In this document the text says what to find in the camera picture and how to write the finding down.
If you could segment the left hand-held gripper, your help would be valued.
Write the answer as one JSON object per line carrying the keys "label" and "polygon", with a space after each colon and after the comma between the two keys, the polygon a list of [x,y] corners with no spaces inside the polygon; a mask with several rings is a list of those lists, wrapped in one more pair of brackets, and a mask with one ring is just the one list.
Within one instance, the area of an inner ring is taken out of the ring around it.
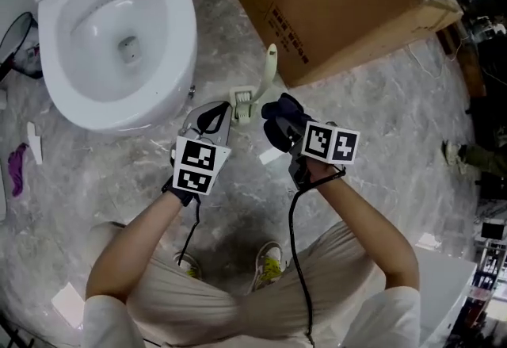
{"label": "left hand-held gripper", "polygon": [[213,101],[192,110],[179,131],[173,165],[175,189],[207,196],[227,161],[232,108]]}

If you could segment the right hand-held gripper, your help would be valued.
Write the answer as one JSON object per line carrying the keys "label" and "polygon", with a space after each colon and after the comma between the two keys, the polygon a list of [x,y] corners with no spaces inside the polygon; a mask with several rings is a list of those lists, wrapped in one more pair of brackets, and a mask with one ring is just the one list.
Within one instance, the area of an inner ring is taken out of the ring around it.
{"label": "right hand-held gripper", "polygon": [[301,125],[278,117],[276,122],[292,143],[288,151],[292,157],[288,172],[298,190],[308,189],[311,185],[307,159],[330,165],[354,164],[360,138],[358,131],[314,120]]}

